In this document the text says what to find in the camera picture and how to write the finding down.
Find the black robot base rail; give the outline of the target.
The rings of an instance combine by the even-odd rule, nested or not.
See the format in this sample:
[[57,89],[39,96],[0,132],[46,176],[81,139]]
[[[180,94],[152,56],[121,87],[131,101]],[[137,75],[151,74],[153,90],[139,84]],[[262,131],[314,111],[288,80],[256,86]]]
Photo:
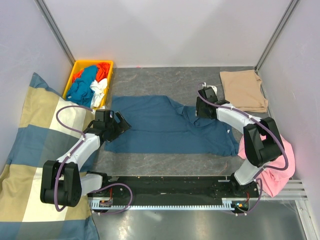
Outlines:
[[256,198],[259,190],[256,183],[244,186],[231,180],[228,176],[119,176],[107,177],[102,186],[117,184],[100,191],[97,197],[111,197],[115,204],[122,204],[130,199],[127,185],[133,193],[133,204],[150,205],[159,201],[161,204],[173,205],[176,202],[191,201],[211,202],[223,198]]

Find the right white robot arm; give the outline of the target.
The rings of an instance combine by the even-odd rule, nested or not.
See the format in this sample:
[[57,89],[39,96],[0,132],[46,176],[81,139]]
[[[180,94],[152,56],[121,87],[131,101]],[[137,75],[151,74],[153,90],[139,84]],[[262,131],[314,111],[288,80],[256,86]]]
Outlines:
[[229,191],[233,196],[242,196],[247,191],[247,184],[255,181],[265,168],[288,169],[289,160],[273,118],[256,117],[225,99],[218,100],[217,88],[204,82],[197,87],[195,115],[226,123],[243,135],[246,160],[231,176]]

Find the dark blue t-shirt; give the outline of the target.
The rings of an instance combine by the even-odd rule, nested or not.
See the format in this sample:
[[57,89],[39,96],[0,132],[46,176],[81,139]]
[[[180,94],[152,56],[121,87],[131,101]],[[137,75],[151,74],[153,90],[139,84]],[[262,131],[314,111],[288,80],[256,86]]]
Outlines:
[[165,95],[113,96],[111,109],[131,128],[105,144],[105,151],[130,154],[214,154],[236,156],[232,128],[216,119],[195,116],[195,106]]

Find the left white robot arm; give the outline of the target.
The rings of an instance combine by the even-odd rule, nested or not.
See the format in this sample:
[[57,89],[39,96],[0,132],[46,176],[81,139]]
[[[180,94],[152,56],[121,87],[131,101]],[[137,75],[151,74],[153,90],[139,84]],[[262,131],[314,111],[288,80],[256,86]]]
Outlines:
[[104,174],[91,172],[80,176],[90,156],[103,143],[110,143],[131,128],[119,111],[97,110],[94,120],[80,132],[80,139],[57,160],[48,160],[42,168],[40,200],[53,204],[57,211],[75,207],[82,196],[95,193],[106,196],[110,185]]

